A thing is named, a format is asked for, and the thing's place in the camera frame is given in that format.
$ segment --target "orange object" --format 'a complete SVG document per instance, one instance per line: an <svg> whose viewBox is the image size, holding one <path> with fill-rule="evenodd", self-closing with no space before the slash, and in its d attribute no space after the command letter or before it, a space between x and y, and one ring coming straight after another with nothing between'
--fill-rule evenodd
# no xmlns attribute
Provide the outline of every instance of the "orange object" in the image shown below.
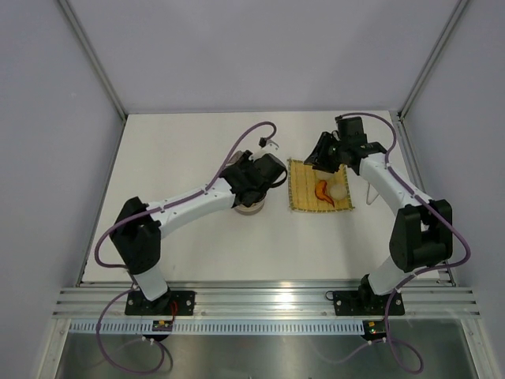
<svg viewBox="0 0 505 379"><path fill-rule="evenodd" d="M316 184L316 197L319 200L326 201L332 206L335 206L333 199L326 194L326 188L328 187L328 182L326 180L321 180Z"/></svg>

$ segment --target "yellow tray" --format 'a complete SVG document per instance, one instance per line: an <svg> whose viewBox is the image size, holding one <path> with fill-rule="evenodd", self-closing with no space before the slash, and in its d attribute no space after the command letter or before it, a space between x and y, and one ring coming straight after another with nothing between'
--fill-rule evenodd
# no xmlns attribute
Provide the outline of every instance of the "yellow tray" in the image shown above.
<svg viewBox="0 0 505 379"><path fill-rule="evenodd" d="M345 166L341 166L339 172L335 172L333 178L327 180L328 186L341 183L347 188L347 197L335 201L335 206L316 197L316 184L319 179L316 172L301 160L288 159L288 183L290 194L290 207L294 211L328 213L350 211L354 209L350 200L349 183L347 182L347 171Z"/></svg>

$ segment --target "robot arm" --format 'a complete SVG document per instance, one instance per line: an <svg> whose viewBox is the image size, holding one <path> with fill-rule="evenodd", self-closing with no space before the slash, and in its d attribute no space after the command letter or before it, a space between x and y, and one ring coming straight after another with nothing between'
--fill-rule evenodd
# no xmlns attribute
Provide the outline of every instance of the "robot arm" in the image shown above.
<svg viewBox="0 0 505 379"><path fill-rule="evenodd" d="M451 232L423 207L388 170L386 149L368 143L360 117L336 118L338 130L321 134L314 151L305 161L315 170L336 172L341 164L368 181L396 215L389 242L390 256L361 281L364 297L390 293L416 268L432 267L452 255ZM434 201L402 175L400 179L416 195L430 203L451 222L452 209L445 201Z"/></svg>
<svg viewBox="0 0 505 379"><path fill-rule="evenodd" d="M110 235L144 297L153 302L168 292L159 269L161 240L179 227L200 217L236 206L251 207L262 201L270 188L286 181L286 166L273 154L278 145L269 141L258 152L242 153L228 165L214 185L198 187L181 196L144 204L138 197L128 200L116 223L140 212L161 209L140 217Z"/></svg>

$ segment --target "gray wall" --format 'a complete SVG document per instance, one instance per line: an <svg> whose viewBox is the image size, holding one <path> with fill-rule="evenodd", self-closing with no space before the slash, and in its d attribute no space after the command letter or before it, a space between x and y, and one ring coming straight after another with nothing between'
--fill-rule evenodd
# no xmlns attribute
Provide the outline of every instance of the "gray wall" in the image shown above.
<svg viewBox="0 0 505 379"><path fill-rule="evenodd" d="M398 109L456 0L71 0L129 113Z"/></svg>
<svg viewBox="0 0 505 379"><path fill-rule="evenodd" d="M76 283L121 123L50 0L0 5L0 374L32 377Z"/></svg>
<svg viewBox="0 0 505 379"><path fill-rule="evenodd" d="M503 372L504 70L505 2L473 2L407 116L426 186L452 203L454 224L473 247L457 276L477 293Z"/></svg>

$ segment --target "gray floor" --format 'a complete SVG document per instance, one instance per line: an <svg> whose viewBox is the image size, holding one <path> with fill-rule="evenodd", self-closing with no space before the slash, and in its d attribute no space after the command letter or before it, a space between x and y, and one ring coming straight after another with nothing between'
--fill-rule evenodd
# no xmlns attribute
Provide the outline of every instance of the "gray floor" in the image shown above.
<svg viewBox="0 0 505 379"><path fill-rule="evenodd" d="M412 343L425 358L419 378L477 378L465 337L457 321L393 321L398 338ZM133 336L104 336L116 362L135 370L153 367L157 347L147 343L118 348ZM162 369L149 377L283 379L283 378L404 378L387 346L367 347L343 364L332 361L348 355L364 341L358 336L170 336L163 343L171 353ZM72 334L67 339L58 379L127 378L103 362L94 335ZM415 357L402 351L410 367Z"/></svg>

